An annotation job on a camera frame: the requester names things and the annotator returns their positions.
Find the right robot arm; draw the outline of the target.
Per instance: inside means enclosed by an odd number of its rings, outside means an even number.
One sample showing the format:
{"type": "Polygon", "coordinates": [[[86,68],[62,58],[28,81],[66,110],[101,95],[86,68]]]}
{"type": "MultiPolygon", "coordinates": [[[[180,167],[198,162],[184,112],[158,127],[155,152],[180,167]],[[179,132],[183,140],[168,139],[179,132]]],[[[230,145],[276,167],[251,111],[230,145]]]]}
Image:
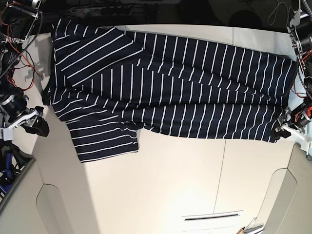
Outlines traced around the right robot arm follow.
{"type": "Polygon", "coordinates": [[[32,88],[38,75],[32,58],[26,58],[28,48],[22,44],[29,38],[35,24],[37,37],[43,25],[41,0],[8,0],[0,11],[0,138],[13,140],[13,129],[22,127],[27,133],[46,137],[49,127],[43,118],[43,107],[28,108],[25,91],[32,88]],[[18,64],[30,68],[32,80],[26,88],[13,79],[18,64]]]}

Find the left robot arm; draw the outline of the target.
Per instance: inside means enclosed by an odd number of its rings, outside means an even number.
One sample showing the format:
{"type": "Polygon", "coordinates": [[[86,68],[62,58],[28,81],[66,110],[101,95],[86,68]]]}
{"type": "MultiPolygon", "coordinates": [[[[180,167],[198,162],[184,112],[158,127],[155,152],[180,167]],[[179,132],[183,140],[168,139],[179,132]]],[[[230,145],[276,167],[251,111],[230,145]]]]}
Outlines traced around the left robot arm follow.
{"type": "Polygon", "coordinates": [[[302,102],[295,108],[286,107],[274,125],[273,136],[293,138],[306,159],[312,160],[312,2],[293,0],[294,7],[288,13],[287,30],[296,55],[296,76],[304,92],[296,91],[293,83],[290,91],[302,102]]]}

